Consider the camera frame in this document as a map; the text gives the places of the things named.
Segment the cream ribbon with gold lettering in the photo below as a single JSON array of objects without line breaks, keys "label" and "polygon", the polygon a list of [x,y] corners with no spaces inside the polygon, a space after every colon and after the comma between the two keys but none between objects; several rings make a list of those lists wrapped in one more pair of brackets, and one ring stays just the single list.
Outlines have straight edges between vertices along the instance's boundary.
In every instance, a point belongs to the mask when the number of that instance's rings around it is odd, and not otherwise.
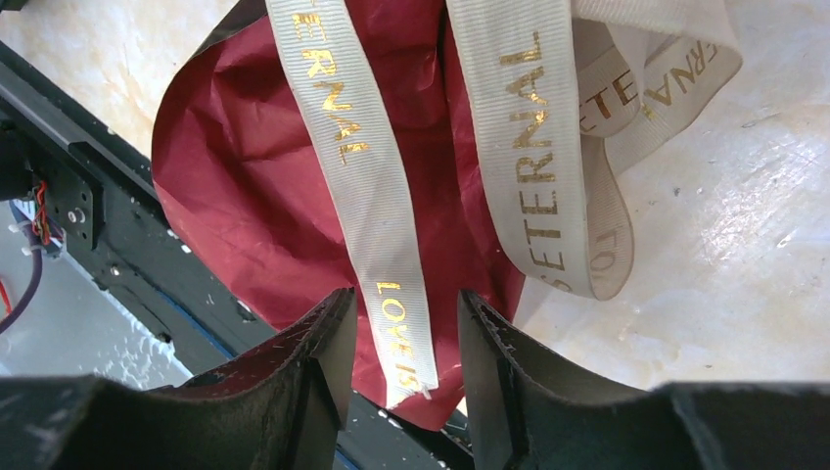
[{"label": "cream ribbon with gold lettering", "polygon": [[[438,387],[409,184],[342,1],[270,1],[395,407]],[[743,58],[721,1],[451,1],[487,207],[526,276],[607,300],[633,261],[616,183],[688,126]]]}]

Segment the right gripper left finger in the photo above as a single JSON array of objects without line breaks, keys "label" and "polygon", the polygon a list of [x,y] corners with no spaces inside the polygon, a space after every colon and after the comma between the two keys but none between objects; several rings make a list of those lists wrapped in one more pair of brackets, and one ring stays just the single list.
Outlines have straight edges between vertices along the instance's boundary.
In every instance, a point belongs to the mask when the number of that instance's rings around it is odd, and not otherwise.
[{"label": "right gripper left finger", "polygon": [[329,469],[356,336],[356,294],[337,289],[271,339],[156,396],[211,467]]}]

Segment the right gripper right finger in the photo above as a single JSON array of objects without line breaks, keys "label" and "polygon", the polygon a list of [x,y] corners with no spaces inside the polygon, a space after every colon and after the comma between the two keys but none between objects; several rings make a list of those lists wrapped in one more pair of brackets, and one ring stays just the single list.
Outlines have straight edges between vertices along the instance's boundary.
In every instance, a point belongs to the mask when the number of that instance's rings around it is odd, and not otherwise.
[{"label": "right gripper right finger", "polygon": [[635,469],[645,440],[614,400],[641,392],[552,352],[480,295],[458,298],[459,346],[478,469]]}]

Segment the red paper flower bouquet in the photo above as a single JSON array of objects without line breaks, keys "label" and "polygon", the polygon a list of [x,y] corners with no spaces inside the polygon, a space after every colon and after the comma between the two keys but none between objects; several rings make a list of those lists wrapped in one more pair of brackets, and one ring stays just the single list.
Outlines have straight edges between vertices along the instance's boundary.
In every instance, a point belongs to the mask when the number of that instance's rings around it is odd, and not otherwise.
[{"label": "red paper flower bouquet", "polygon": [[[457,304],[471,289],[505,317],[524,276],[487,209],[469,100],[441,1],[351,1],[410,182],[438,388],[392,408],[436,431],[463,398]],[[168,222],[265,322],[284,329],[356,278],[323,173],[260,4],[168,86],[152,173]]]}]

